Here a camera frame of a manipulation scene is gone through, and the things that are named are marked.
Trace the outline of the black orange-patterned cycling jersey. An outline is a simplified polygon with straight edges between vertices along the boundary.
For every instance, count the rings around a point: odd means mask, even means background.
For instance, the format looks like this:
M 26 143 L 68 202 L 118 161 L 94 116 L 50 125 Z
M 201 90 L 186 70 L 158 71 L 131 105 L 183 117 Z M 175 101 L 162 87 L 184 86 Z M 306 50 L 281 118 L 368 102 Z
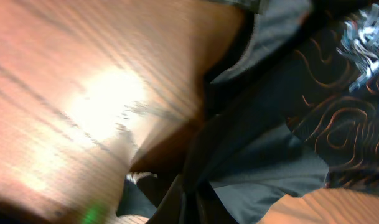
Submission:
M 129 173 L 117 216 L 256 223 L 282 197 L 321 188 L 379 196 L 379 1 L 304 1 L 249 11 L 204 77 L 206 123 L 178 174 Z

